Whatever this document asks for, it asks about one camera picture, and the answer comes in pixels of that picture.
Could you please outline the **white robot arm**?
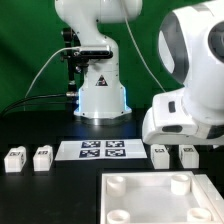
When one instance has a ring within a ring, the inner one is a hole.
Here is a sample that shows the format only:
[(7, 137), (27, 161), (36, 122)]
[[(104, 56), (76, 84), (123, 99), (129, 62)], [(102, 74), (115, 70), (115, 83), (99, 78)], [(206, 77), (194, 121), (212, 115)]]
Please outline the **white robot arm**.
[[(136, 18), (142, 0), (55, 0), (55, 9), (81, 44), (71, 58), (84, 70), (76, 116), (94, 123), (130, 112), (119, 82), (116, 42), (99, 23)], [(142, 125), (146, 144), (224, 144), (224, 0), (171, 11), (158, 36), (158, 54), (181, 89), (157, 94)]]

